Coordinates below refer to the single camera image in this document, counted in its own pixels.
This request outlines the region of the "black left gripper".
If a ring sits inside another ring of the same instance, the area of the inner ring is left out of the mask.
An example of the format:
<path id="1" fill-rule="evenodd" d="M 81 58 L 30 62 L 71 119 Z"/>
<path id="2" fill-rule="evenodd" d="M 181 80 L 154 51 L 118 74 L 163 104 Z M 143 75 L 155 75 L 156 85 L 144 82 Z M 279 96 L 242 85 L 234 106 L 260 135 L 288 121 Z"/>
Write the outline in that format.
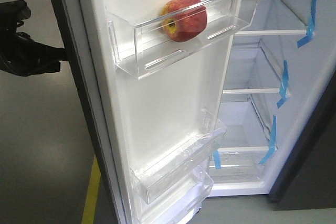
<path id="1" fill-rule="evenodd" d="M 1 70 L 19 77 L 60 71 L 65 49 L 41 44 L 17 28 L 31 17 L 24 0 L 1 3 Z"/>

